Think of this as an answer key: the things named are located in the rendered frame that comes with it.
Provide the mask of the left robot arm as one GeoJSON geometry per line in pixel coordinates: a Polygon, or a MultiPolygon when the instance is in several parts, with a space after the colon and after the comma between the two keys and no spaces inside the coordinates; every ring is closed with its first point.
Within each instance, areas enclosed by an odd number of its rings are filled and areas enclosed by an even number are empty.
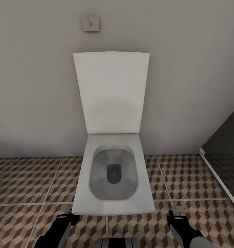
{"type": "Polygon", "coordinates": [[[62,248],[71,229],[80,220],[80,215],[71,213],[73,204],[66,204],[64,215],[56,217],[51,228],[37,240],[34,248],[62,248]]]}

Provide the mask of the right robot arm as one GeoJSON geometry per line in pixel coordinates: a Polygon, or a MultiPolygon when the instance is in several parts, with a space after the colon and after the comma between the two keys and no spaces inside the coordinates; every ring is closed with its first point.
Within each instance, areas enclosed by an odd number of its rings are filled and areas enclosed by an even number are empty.
{"type": "Polygon", "coordinates": [[[174,216],[167,216],[169,229],[173,237],[182,248],[218,248],[208,241],[199,230],[189,225],[186,216],[179,216],[179,213],[189,212],[186,206],[171,206],[174,216]]]}

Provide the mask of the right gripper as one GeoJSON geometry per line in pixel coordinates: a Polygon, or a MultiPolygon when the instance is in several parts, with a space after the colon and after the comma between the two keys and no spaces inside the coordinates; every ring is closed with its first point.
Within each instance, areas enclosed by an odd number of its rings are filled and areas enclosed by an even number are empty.
{"type": "Polygon", "coordinates": [[[169,229],[170,229],[170,223],[172,223],[174,217],[182,217],[189,224],[188,218],[186,216],[167,216],[169,229]]]}

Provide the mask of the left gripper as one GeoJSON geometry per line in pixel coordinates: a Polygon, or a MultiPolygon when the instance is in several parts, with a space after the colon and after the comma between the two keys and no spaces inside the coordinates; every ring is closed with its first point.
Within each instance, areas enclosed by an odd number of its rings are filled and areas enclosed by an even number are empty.
{"type": "Polygon", "coordinates": [[[73,213],[64,214],[63,216],[67,215],[71,221],[71,225],[75,226],[77,222],[80,220],[80,215],[74,215],[73,213]]]}

